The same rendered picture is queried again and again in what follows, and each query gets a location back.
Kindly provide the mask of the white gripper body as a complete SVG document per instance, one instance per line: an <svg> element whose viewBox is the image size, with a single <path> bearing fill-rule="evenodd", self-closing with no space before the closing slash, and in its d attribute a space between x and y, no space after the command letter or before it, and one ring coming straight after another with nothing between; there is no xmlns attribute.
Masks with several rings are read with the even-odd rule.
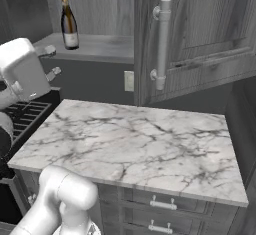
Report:
<svg viewBox="0 0 256 235"><path fill-rule="evenodd" d="M35 48L27 38L0 45L0 76L20 101L29 102L51 90Z"/></svg>

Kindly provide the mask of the dark wine bottle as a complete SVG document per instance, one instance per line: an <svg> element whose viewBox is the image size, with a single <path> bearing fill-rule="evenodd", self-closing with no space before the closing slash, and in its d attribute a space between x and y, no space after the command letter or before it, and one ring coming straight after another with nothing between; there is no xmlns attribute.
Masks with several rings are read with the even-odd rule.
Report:
<svg viewBox="0 0 256 235"><path fill-rule="evenodd" d="M68 0L62 0L61 31L65 48L67 50L78 49L79 37L77 23Z"/></svg>

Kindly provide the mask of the grey base cabinet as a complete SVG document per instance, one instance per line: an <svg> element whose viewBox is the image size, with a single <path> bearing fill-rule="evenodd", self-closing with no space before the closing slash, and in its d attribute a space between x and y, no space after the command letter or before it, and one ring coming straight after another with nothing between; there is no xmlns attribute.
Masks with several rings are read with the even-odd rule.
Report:
<svg viewBox="0 0 256 235"><path fill-rule="evenodd" d="M91 221L98 226L101 235L125 235L123 231L125 207L200 220L202 222L201 235L231 235L232 222L237 211L248 206L248 198L244 190L241 190L239 195L216 194L214 197L209 197L202 193L187 194L175 190L165 191L160 188L142 188L131 185L119 186L107 182L95 185L98 189L98 199L95 205L88 210L88 214ZM124 200L124 188L198 199L206 201L209 207L205 214L151 207Z"/></svg>

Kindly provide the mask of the grey wooden cabinet door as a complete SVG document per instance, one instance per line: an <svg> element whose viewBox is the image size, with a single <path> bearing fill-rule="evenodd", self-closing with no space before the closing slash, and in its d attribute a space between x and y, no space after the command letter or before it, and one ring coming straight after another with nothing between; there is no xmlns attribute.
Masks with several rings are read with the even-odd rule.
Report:
<svg viewBox="0 0 256 235"><path fill-rule="evenodd" d="M160 0L134 0L134 100L159 103L256 75L256 0L171 0L166 80L156 68Z"/></svg>

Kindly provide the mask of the black hob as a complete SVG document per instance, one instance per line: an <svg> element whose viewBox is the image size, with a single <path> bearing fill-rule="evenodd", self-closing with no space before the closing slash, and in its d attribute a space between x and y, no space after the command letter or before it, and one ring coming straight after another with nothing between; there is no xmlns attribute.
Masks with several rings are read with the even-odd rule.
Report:
<svg viewBox="0 0 256 235"><path fill-rule="evenodd" d="M61 103L61 89L52 88L46 95L29 103L18 102L4 110L13 122L13 142L9 150L0 150L0 179L12 178L7 162Z"/></svg>

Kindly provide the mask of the grey drawer front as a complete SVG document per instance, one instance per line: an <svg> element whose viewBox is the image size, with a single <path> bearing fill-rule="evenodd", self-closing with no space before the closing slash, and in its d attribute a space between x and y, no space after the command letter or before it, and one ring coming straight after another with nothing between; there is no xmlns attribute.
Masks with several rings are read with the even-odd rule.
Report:
<svg viewBox="0 0 256 235"><path fill-rule="evenodd" d="M171 198L174 198L174 203L177 205L178 211L193 212L199 214L205 214L209 204L206 201L185 198L180 196L173 196L167 194L161 194L156 192L149 192L137 189L124 188L123 199L127 201L133 201L136 203L142 203L150 206L150 201L153 195L156 195L156 200L159 202L169 203Z"/></svg>
<svg viewBox="0 0 256 235"><path fill-rule="evenodd" d="M152 211L124 208L123 231L125 235L167 235L150 231L148 225L154 220L156 226L165 227L168 222L173 229L172 235L201 235L202 222L189 217L179 217Z"/></svg>

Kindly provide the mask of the grey wooden wall cabinet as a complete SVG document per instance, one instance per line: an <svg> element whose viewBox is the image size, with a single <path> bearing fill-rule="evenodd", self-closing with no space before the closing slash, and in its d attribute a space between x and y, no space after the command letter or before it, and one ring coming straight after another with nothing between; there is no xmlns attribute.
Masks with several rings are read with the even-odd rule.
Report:
<svg viewBox="0 0 256 235"><path fill-rule="evenodd" d="M14 31L36 46L53 45L58 59L134 62L134 0L69 0L79 48L64 48L61 0L7 0Z"/></svg>

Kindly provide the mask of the pale wall outlet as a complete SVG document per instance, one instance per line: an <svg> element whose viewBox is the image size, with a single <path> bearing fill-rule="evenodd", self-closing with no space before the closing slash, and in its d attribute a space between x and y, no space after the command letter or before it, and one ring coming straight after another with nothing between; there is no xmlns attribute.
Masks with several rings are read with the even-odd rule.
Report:
<svg viewBox="0 0 256 235"><path fill-rule="evenodd" d="M134 72L133 71L124 72L124 89L126 92L134 91Z"/></svg>

